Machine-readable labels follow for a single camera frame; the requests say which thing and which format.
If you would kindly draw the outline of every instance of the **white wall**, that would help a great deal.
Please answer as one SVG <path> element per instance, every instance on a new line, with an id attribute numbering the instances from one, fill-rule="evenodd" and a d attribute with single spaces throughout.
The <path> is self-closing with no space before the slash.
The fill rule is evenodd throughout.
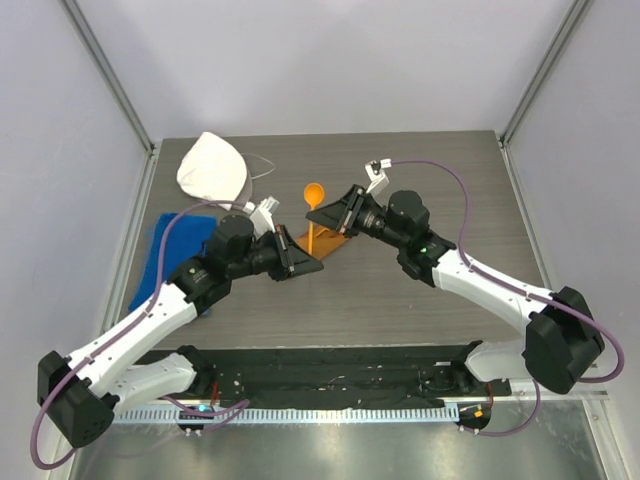
<path id="1" fill-rule="evenodd" d="M 81 0 L 154 139 L 502 130 L 571 0 Z"/>
<path id="2" fill-rule="evenodd" d="M 626 347 L 608 388 L 629 452 L 640 444 L 638 18 L 635 0 L 594 2 L 512 144 L 555 286 L 581 290 Z"/>
<path id="3" fill-rule="evenodd" d="M 0 477 L 43 478 L 36 365 L 98 331 L 144 153 L 58 2 L 3 3 L 0 76 Z"/>

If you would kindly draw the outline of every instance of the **blue cloth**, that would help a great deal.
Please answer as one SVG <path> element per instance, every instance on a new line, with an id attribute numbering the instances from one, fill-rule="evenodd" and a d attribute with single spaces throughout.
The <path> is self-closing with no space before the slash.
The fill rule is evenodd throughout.
<path id="1" fill-rule="evenodd" d="M 142 305 L 153 293 L 158 275 L 160 240 L 164 229 L 176 215 L 175 213 L 163 213 L 156 223 L 151 248 L 147 255 L 147 264 L 144 267 L 138 290 L 129 304 L 130 312 Z M 214 217 L 199 215 L 185 215 L 176 222 L 167 238 L 162 280 L 166 280 L 182 262 L 202 251 L 202 242 L 209 239 L 216 224 L 217 220 Z"/>

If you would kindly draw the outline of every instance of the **gray tabletop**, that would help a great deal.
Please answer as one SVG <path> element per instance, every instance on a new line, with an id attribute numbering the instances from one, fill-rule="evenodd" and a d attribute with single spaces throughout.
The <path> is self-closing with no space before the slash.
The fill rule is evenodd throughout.
<path id="1" fill-rule="evenodd" d="M 527 283 L 541 284 L 507 171 L 493 132 L 296 135 L 228 139 L 240 152 L 262 155 L 276 170 L 254 182 L 254 200 L 280 201 L 275 215 L 292 234 L 307 228 L 302 191 L 322 183 L 326 200 L 342 196 L 353 183 L 368 184 L 364 164 L 381 158 L 439 160 L 455 168 L 472 195 L 466 248 L 471 255 Z M 125 294 L 137 287 L 148 251 L 148 232 L 158 216 L 193 204 L 176 183 L 182 157 L 195 139 L 162 143 L 149 201 Z M 253 174 L 269 166 L 248 158 Z M 424 165 L 397 166 L 381 196 L 416 190 L 431 211 L 432 228 L 456 240 L 463 197 L 446 173 Z M 196 214 L 224 214 L 203 208 Z M 459 344 L 516 336 L 506 323 L 471 302 L 411 280 L 396 263 L 396 252 L 359 236 L 325 261 L 322 272 L 275 283 L 266 275 L 234 282 L 231 294 L 167 337 L 159 348 L 301 347 L 317 345 Z"/>

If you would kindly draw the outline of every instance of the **orange plastic spoon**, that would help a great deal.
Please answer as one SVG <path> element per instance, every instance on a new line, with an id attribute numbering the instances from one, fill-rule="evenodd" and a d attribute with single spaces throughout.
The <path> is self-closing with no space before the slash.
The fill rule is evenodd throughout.
<path id="1" fill-rule="evenodd" d="M 310 183 L 304 187 L 304 201 L 307 202 L 311 210 L 315 210 L 324 200 L 324 188 L 319 183 Z M 307 241 L 307 251 L 311 255 L 313 251 L 313 222 L 309 222 L 309 239 Z"/>

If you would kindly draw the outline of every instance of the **purple cable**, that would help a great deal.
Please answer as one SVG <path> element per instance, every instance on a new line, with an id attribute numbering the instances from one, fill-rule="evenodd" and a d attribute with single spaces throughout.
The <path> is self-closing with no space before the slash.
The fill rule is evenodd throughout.
<path id="1" fill-rule="evenodd" d="M 224 410 L 220 410 L 218 412 L 206 413 L 206 412 L 194 411 L 194 410 L 190 409 L 189 407 L 183 405 L 182 403 L 174 400 L 171 397 L 162 397 L 162 399 L 163 400 L 167 400 L 170 403 L 173 403 L 176 407 L 178 407 L 181 410 L 189 413 L 189 415 L 194 415 L 194 412 L 195 412 L 196 416 L 203 417 L 203 418 L 219 417 L 220 415 L 226 415 L 231 410 L 237 410 L 233 414 L 229 415 L 228 418 L 225 418 L 224 420 L 222 420 L 222 421 L 220 421 L 218 423 L 214 423 L 212 425 L 209 425 L 208 427 L 204 427 L 202 430 L 200 430 L 201 433 L 209 433 L 209 432 L 214 432 L 216 430 L 219 430 L 220 428 L 224 427 L 226 424 L 228 424 L 229 422 L 234 420 L 236 417 L 238 417 L 249 406 L 249 400 L 240 400 L 238 403 L 236 403 L 232 407 L 225 408 Z M 156 442 L 154 445 L 152 445 L 149 448 L 143 450 L 142 452 L 137 452 L 137 453 L 116 453 L 116 454 L 112 454 L 111 456 L 113 456 L 115 458 L 124 458 L 124 459 L 127 459 L 127 460 L 132 459 L 132 458 L 142 457 L 142 456 L 144 456 L 144 455 L 146 455 L 148 453 L 151 453 L 152 451 L 154 451 L 155 449 L 161 447 L 162 445 L 165 445 L 166 443 L 169 443 L 171 440 L 174 440 L 174 439 L 176 439 L 178 437 L 181 437 L 183 435 L 184 435 L 183 432 L 179 432 L 179 433 L 176 433 L 174 435 L 170 435 L 170 436 L 168 436 L 166 438 L 163 438 L 162 440 Z"/>
<path id="2" fill-rule="evenodd" d="M 196 208 L 204 207 L 204 206 L 220 206 L 220 205 L 232 205 L 232 206 L 241 207 L 241 208 L 245 206 L 243 203 L 227 201 L 227 200 L 213 200 L 213 201 L 207 201 L 207 202 L 200 202 L 200 203 L 196 203 L 195 205 L 191 205 L 188 208 L 185 208 L 183 211 L 181 211 L 171 219 L 171 221 L 169 222 L 169 224 L 167 225 L 167 227 L 165 228 L 162 234 L 162 239 L 160 240 L 160 251 L 158 253 L 158 273 L 156 276 L 156 286 L 147 307 L 140 313 L 140 315 L 138 315 L 138 317 L 136 317 L 136 319 L 133 322 L 131 322 L 129 325 L 123 328 L 122 331 L 120 331 L 117 335 L 114 335 L 113 338 L 109 339 L 103 345 L 96 348 L 93 352 L 91 352 L 89 357 L 83 358 L 78 363 L 78 365 L 76 365 L 69 373 L 67 373 L 67 375 L 65 375 L 62 378 L 62 380 L 53 388 L 53 390 L 51 390 L 51 393 L 49 393 L 47 398 L 42 403 L 42 406 L 40 407 L 40 411 L 36 415 L 36 419 L 33 422 L 33 428 L 31 429 L 31 439 L 29 442 L 31 460 L 33 461 L 36 467 L 38 467 L 41 470 L 53 470 L 55 468 L 60 467 L 64 463 L 66 463 L 76 452 L 75 448 L 71 449 L 69 452 L 67 452 L 67 454 L 64 457 L 62 457 L 60 460 L 57 460 L 53 463 L 45 463 L 44 461 L 42 461 L 38 453 L 38 434 L 40 433 L 40 428 L 42 427 L 42 421 L 44 420 L 44 417 L 49 411 L 49 408 L 51 407 L 51 404 L 53 403 L 55 398 L 67 386 L 67 384 L 71 381 L 71 379 L 74 378 L 84 367 L 86 367 L 87 364 L 89 364 L 89 362 L 91 362 L 91 358 L 97 357 L 102 352 L 104 352 L 107 348 L 111 347 L 114 343 L 116 343 L 118 340 L 120 340 L 122 337 L 128 334 L 131 330 L 137 327 L 151 312 L 156 302 L 158 301 L 158 296 L 160 295 L 160 287 L 162 286 L 162 283 L 163 283 L 162 274 L 163 274 L 163 267 L 164 267 L 164 253 L 167 247 L 167 238 L 169 237 L 169 232 L 171 231 L 173 226 L 176 224 L 178 220 L 180 220 L 187 213 L 191 212 L 192 210 L 195 210 Z"/>
<path id="3" fill-rule="evenodd" d="M 443 165 L 441 163 L 438 162 L 434 162 L 431 160 L 398 160 L 398 161 L 392 161 L 393 165 L 402 165 L 402 164 L 410 164 L 410 163 L 422 163 L 422 164 L 427 164 L 427 165 L 433 165 L 434 167 L 438 167 L 442 170 L 444 170 L 445 172 L 447 172 L 448 174 L 450 174 L 457 182 L 458 185 L 460 185 L 460 188 L 462 189 L 462 194 L 464 196 L 464 217 L 462 220 L 462 227 L 460 228 L 460 235 L 458 236 L 458 254 L 460 255 L 460 259 L 464 262 L 464 264 L 469 268 L 470 271 L 473 271 L 475 273 L 477 273 L 478 275 L 480 275 L 481 277 L 489 280 L 490 282 L 495 283 L 496 285 L 509 290 L 510 292 L 515 293 L 516 295 L 520 295 L 522 297 L 526 297 L 527 296 L 527 292 L 526 290 L 523 290 L 522 288 L 516 287 L 515 285 L 512 285 L 500 278 L 497 278 L 493 275 L 491 275 L 490 273 L 482 270 L 481 268 L 479 268 L 476 265 L 473 265 L 471 263 L 471 261 L 469 261 L 469 258 L 467 257 L 467 254 L 464 250 L 464 237 L 466 235 L 467 232 L 467 225 L 469 223 L 469 217 L 471 216 L 471 198 L 470 198 L 470 194 L 469 194 L 469 189 L 467 188 L 467 185 L 464 183 L 464 180 L 462 180 L 462 177 L 453 169 L 447 167 L 446 165 Z M 625 363 L 625 356 L 624 356 L 624 351 L 622 350 L 622 345 L 620 345 L 620 342 L 613 336 L 613 334 L 604 326 L 596 323 L 593 319 L 587 317 L 586 315 L 584 315 L 581 312 L 578 312 L 577 310 L 571 308 L 571 307 L 567 307 L 566 305 L 563 305 L 559 302 L 556 302 L 555 300 L 551 300 L 549 298 L 545 298 L 542 297 L 540 295 L 536 295 L 536 294 L 529 294 L 529 298 L 532 300 L 536 300 L 538 302 L 542 302 L 546 305 L 549 305 L 551 307 L 557 308 L 558 310 L 562 310 L 565 313 L 568 313 L 569 315 L 572 315 L 573 317 L 575 317 L 576 319 L 578 319 L 581 322 L 584 322 L 585 324 L 589 325 L 590 327 L 596 329 L 598 332 L 600 332 L 605 338 L 607 338 L 607 340 L 609 340 L 609 342 L 611 342 L 611 345 L 613 346 L 614 350 L 616 351 L 616 355 L 617 355 L 617 363 L 615 368 L 613 369 L 613 371 L 607 375 L 604 375 L 602 377 L 590 377 L 590 378 L 581 378 L 580 380 L 578 380 L 579 382 L 582 383 L 603 383 L 603 382 L 607 382 L 609 380 L 613 380 L 614 378 L 616 378 L 617 376 L 620 375 L 620 373 L 622 373 L 622 370 L 624 368 L 624 363 Z M 534 380 L 533 381 L 533 385 L 536 389 L 536 404 L 535 407 L 533 409 L 533 412 L 531 414 L 531 416 L 527 419 L 526 422 L 524 422 L 521 426 L 516 427 L 512 430 L 507 430 L 506 432 L 479 432 L 479 435 L 483 435 L 483 436 L 488 436 L 488 437 L 502 437 L 502 436 L 506 436 L 506 435 L 511 435 L 514 433 L 518 433 L 520 431 L 522 431 L 524 428 L 526 428 L 527 426 L 529 426 L 533 420 L 535 419 L 536 415 L 538 414 L 538 411 L 540 410 L 540 403 L 541 403 L 541 398 L 540 398 L 540 386 L 538 385 L 538 383 Z"/>

